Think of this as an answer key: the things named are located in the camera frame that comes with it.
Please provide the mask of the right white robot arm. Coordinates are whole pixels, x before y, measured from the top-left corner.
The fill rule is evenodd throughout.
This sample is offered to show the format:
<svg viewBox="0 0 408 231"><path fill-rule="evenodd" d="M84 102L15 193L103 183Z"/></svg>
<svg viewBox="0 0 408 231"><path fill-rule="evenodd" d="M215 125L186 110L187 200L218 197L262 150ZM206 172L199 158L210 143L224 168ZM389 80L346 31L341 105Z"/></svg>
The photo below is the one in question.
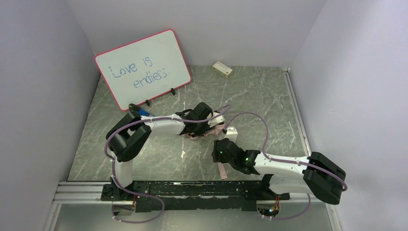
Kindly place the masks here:
<svg viewBox="0 0 408 231"><path fill-rule="evenodd" d="M246 175L267 178L275 194L305 193L331 205L340 202L346 172L319 152L311 156L287 157L243 150L228 138L216 140L212 151L214 162L228 163Z"/></svg>

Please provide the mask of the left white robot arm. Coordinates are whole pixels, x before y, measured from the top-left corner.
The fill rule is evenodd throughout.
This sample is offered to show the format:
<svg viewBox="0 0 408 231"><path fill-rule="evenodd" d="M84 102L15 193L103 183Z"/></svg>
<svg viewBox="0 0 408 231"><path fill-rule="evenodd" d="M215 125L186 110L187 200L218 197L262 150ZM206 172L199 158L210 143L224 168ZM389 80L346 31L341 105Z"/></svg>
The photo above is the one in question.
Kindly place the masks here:
<svg viewBox="0 0 408 231"><path fill-rule="evenodd" d="M113 164L111 184L120 191L123 188L131 189L133 159L149 138L163 135L197 138L205 136L224 122L224 116L204 102L193 109L162 117L143 116L138 110L130 109L106 135L104 152Z"/></svg>

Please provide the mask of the pink and black folding umbrella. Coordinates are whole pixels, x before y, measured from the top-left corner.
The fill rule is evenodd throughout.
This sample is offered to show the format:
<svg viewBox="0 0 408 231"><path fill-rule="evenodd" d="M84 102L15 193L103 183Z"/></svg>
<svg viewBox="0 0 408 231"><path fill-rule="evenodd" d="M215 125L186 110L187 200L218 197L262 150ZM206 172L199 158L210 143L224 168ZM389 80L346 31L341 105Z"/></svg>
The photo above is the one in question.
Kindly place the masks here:
<svg viewBox="0 0 408 231"><path fill-rule="evenodd" d="M206 133L202 134L202 135L196 135L195 133L187 133L185 136L190 139L190 140L196 140L199 137L207 137L209 135L218 135L222 129L224 128L225 124L219 124L219 125L215 125L214 127L210 128L209 131L207 131ZM222 163L218 163L218 170L220 173L220 177L221 180L226 180L228 178L225 167Z"/></svg>

